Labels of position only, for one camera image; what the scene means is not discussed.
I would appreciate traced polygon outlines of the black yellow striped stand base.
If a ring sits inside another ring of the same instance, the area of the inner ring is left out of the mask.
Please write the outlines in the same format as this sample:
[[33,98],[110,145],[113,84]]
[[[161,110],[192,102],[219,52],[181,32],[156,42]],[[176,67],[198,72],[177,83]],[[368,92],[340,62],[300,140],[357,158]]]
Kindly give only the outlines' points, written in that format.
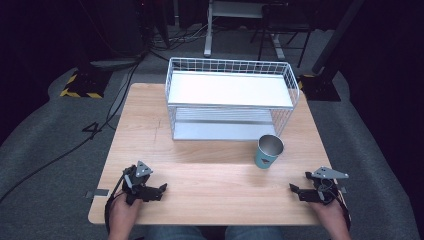
[[94,98],[104,97],[112,71],[94,70],[82,72],[75,70],[61,91],[61,97]]
[[331,102],[341,100],[332,81],[324,80],[321,76],[299,75],[297,82],[307,100]]

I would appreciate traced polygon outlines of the white wire shelf rack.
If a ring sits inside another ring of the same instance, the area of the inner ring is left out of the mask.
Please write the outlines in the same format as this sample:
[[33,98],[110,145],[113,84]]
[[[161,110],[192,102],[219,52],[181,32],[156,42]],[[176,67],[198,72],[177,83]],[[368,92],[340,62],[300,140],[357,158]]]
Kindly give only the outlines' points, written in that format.
[[174,140],[279,136],[299,95],[287,62],[173,57],[168,63],[165,99]]

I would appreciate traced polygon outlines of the slanted dark stand pole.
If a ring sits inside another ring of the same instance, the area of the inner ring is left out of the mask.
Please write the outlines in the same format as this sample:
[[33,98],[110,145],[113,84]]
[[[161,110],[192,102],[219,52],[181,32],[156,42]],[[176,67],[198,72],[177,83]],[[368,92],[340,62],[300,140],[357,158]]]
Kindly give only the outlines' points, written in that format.
[[346,13],[338,24],[332,37],[330,38],[327,45],[325,46],[320,56],[316,60],[315,64],[313,65],[312,72],[314,74],[320,74],[322,70],[326,67],[326,65],[330,61],[331,55],[335,52],[338,43],[341,41],[343,34],[347,31],[348,27],[357,15],[364,1],[365,0],[353,0],[352,3],[349,5]]

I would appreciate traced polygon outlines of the grey tape strip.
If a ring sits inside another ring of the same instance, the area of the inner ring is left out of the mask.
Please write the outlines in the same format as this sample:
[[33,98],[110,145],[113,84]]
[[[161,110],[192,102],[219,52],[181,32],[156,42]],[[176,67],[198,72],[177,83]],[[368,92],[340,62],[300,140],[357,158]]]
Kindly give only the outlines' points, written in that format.
[[87,191],[84,195],[85,198],[87,199],[93,199],[95,196],[108,196],[109,195],[109,190],[108,189],[95,189],[92,191]]

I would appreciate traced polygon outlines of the teal cup with metal inside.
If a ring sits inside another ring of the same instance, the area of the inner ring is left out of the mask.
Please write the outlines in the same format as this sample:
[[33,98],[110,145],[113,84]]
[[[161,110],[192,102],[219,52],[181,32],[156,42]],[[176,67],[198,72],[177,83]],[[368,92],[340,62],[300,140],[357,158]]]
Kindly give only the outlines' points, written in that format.
[[255,164],[261,169],[268,169],[284,151],[284,142],[275,135],[263,135],[257,142]]

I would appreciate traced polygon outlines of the person's left hand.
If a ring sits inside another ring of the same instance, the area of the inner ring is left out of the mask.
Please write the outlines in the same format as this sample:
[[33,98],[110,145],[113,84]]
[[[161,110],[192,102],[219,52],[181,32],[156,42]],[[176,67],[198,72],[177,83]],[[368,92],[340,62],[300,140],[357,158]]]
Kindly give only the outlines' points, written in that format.
[[129,233],[134,226],[142,201],[136,199],[132,205],[126,202],[126,195],[120,194],[112,202],[109,217],[111,233]]

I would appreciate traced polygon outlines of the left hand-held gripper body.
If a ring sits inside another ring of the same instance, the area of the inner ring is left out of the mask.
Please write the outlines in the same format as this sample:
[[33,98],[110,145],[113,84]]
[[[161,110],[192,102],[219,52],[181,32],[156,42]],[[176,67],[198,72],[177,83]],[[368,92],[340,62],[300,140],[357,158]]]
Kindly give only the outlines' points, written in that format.
[[122,190],[127,194],[126,202],[129,205],[132,205],[136,199],[149,202],[151,196],[163,195],[158,188],[146,185],[152,173],[153,170],[142,161],[138,161],[136,165],[132,165],[123,171]]

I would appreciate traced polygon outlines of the person's right hand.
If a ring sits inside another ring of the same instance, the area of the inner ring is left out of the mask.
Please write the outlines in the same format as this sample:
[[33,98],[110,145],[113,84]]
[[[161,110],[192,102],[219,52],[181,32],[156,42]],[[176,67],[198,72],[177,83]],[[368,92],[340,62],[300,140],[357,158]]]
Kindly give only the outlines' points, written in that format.
[[347,229],[343,209],[337,201],[332,201],[327,205],[309,202],[308,205],[315,212],[320,223],[327,231]]

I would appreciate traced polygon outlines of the white metal desk frame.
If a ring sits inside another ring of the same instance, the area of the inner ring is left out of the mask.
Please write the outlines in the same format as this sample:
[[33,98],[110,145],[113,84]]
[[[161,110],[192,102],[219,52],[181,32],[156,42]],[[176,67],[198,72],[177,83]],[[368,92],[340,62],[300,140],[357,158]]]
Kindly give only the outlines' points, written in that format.
[[234,17],[260,19],[263,3],[257,2],[231,2],[230,0],[208,0],[207,33],[203,55],[212,55],[213,19],[215,17]]

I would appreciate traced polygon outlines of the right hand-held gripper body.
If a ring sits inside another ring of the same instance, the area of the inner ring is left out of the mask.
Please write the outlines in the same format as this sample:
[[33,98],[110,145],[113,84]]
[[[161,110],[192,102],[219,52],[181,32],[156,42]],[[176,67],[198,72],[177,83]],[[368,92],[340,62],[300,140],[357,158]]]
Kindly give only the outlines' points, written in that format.
[[339,188],[336,179],[347,179],[349,175],[337,170],[321,166],[314,172],[306,172],[306,178],[313,181],[316,191],[315,203],[327,205],[339,196]]

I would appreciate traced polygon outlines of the black metal chair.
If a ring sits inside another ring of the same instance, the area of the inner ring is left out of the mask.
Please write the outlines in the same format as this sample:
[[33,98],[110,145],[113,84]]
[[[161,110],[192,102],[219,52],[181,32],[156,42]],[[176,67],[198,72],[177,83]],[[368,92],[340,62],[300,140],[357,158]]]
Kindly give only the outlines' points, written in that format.
[[[300,2],[272,2],[261,7],[261,20],[251,38],[254,41],[260,35],[257,60],[262,58],[266,48],[265,41],[270,40],[274,48],[283,50],[300,50],[297,66],[300,67],[313,31],[313,21],[304,4]],[[304,34],[304,42],[300,46],[291,46],[291,42],[299,34]]]

